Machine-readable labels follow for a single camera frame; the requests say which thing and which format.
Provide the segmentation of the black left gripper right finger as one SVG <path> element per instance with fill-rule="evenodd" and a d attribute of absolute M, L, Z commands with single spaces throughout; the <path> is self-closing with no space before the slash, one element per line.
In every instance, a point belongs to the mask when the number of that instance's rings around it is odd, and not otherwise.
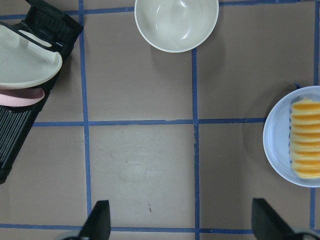
<path fill-rule="evenodd" d="M 254 198 L 251 204 L 251 228 L 257 240 L 289 240 L 293 229 L 264 198 Z"/>

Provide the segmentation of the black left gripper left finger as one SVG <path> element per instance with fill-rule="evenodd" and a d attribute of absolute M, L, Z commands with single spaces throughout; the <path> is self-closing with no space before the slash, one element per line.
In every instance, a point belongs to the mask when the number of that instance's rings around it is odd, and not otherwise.
<path fill-rule="evenodd" d="M 78 234 L 80 240 L 108 240 L 111 234 L 110 204 L 99 200 Z"/>

